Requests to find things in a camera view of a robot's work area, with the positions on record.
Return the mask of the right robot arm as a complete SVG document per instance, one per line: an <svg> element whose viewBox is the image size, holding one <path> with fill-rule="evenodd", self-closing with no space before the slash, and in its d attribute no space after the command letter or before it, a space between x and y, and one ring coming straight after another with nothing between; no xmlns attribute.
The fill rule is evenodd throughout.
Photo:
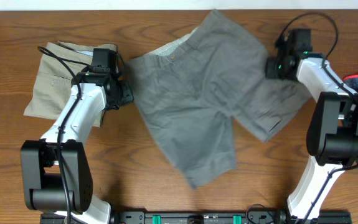
<svg viewBox="0 0 358 224"><path fill-rule="evenodd" d="M266 77L300 82L316 101L306 135L308 163L287 199L293 223L315 223L335 181L358 168L358 93L310 47L279 47L267 60Z"/></svg>

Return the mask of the grey shorts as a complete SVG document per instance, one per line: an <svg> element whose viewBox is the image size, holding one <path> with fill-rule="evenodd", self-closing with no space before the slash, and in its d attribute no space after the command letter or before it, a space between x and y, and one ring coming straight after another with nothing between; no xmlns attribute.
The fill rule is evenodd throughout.
<svg viewBox="0 0 358 224"><path fill-rule="evenodd" d="M256 37L214 10L190 34L127 63L150 134L192 188L235 168L233 120L267 141L310 99L300 83L267 79L267 58Z"/></svg>

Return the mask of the folded khaki shorts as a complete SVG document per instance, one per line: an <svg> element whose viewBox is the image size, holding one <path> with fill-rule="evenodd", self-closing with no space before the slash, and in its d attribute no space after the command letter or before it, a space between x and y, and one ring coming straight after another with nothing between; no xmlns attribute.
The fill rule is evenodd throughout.
<svg viewBox="0 0 358 224"><path fill-rule="evenodd" d="M78 45L58 41L49 42L48 50L61 58L74 74L91 64L94 46ZM68 102L71 93L72 76L58 60L43 55L33 87L33 96L24 115L56 120Z"/></svg>

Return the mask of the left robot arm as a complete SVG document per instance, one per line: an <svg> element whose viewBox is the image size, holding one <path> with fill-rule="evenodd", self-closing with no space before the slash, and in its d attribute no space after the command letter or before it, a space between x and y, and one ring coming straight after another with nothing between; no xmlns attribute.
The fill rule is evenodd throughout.
<svg viewBox="0 0 358 224"><path fill-rule="evenodd" d="M80 72L70 98L52 127L21 147L24 201L48 213L47 223L116 223L111 205L93 193L85 145L97 117L132 103L126 80L108 73Z"/></svg>

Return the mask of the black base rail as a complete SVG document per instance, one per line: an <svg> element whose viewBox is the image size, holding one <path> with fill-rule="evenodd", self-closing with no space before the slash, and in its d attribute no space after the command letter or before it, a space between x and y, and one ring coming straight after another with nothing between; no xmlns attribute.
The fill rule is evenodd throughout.
<svg viewBox="0 0 358 224"><path fill-rule="evenodd" d="M62 215L42 214L41 224L63 223ZM244 224L244 223L303 223L302 219L289 217L284 210L250 210L246 213L144 213L122 212L113 214L110 223L123 224ZM351 224L349 212L321 212L318 218L304 223Z"/></svg>

